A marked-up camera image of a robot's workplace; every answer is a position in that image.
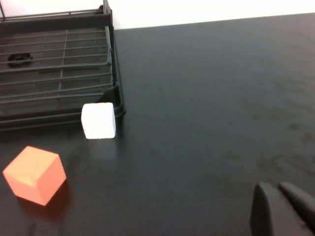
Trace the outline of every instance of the black tabletop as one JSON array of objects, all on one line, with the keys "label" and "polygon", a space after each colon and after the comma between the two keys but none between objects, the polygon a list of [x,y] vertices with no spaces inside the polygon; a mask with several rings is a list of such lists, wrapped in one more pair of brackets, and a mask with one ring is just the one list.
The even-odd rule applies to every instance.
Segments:
[{"label": "black tabletop", "polygon": [[2,236],[250,235],[253,187],[315,195],[315,15],[116,32],[127,113],[113,140],[79,127],[3,133],[60,154],[42,208],[0,178]]}]

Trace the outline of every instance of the dish drying rack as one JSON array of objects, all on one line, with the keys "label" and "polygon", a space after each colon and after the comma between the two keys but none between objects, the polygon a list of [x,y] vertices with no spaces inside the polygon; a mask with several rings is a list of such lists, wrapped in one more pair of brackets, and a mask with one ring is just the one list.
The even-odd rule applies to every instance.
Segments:
[{"label": "dish drying rack", "polygon": [[85,103],[126,112],[112,10],[0,18],[0,131],[79,122]]}]

